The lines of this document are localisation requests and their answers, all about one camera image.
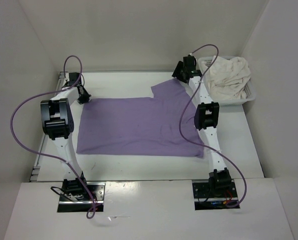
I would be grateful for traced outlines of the purple t shirt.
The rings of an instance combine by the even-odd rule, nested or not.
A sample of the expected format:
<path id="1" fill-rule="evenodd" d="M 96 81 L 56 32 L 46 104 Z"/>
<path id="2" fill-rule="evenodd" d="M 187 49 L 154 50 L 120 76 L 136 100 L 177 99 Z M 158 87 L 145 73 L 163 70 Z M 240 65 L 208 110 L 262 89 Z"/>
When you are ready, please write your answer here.
<path id="1" fill-rule="evenodd" d="M 151 87 L 153 97 L 95 98 L 80 119 L 80 155 L 132 155 L 202 158 L 194 127 L 195 106 L 176 79 Z"/>

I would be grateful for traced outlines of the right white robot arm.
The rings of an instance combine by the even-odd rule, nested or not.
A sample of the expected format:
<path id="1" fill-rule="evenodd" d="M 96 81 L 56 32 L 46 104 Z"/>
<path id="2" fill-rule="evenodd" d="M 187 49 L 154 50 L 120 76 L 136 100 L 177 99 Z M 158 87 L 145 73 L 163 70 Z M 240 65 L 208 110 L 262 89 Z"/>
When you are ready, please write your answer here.
<path id="1" fill-rule="evenodd" d="M 197 101 L 194 116 L 194 126 L 205 145 L 204 150 L 209 151 L 209 184 L 206 198 L 216 198 L 225 194 L 229 189 L 232 178 L 222 156 L 219 155 L 219 141 L 217 125 L 220 106 L 210 97 L 208 90 L 201 79 L 202 73 L 196 69 L 197 63 L 193 61 L 179 61 L 172 77 L 188 84 Z"/>

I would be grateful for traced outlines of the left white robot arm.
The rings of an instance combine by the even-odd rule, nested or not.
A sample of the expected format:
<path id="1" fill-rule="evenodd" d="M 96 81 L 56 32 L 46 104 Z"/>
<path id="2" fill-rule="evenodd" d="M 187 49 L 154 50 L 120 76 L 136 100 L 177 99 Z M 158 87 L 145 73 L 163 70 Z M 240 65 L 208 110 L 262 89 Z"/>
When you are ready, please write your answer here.
<path id="1" fill-rule="evenodd" d="M 89 188 L 73 147 L 74 120 L 70 106 L 74 102 L 89 102 L 91 95 L 81 84 L 74 87 L 66 84 L 63 89 L 64 91 L 55 97 L 41 101 L 42 129 L 55 144 L 61 158 L 64 169 L 62 191 L 66 195 L 83 200 L 87 198 Z"/>

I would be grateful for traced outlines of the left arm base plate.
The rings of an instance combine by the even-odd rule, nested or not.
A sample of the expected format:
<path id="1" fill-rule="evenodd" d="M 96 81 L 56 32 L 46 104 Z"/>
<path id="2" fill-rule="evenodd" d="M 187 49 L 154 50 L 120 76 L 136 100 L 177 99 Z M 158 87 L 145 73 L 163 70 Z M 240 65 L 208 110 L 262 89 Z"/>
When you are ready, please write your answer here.
<path id="1" fill-rule="evenodd" d="M 87 186 L 95 199 L 96 212 L 103 212 L 105 182 L 91 182 Z M 86 213 L 92 207 L 92 200 L 87 193 L 72 195 L 69 192 L 64 192 L 64 187 L 55 186 L 52 186 L 52 190 L 59 196 L 58 213 Z"/>

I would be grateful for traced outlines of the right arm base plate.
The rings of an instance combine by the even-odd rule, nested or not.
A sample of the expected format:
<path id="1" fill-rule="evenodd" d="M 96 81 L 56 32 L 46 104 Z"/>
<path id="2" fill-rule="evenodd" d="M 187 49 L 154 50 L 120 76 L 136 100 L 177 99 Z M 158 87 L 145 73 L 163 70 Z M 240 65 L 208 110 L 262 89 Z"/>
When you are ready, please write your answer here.
<path id="1" fill-rule="evenodd" d="M 235 183 L 232 182 L 228 189 L 211 192 L 206 180 L 192 181 L 195 210 L 223 210 L 229 209 L 226 204 L 234 205 L 238 202 Z"/>

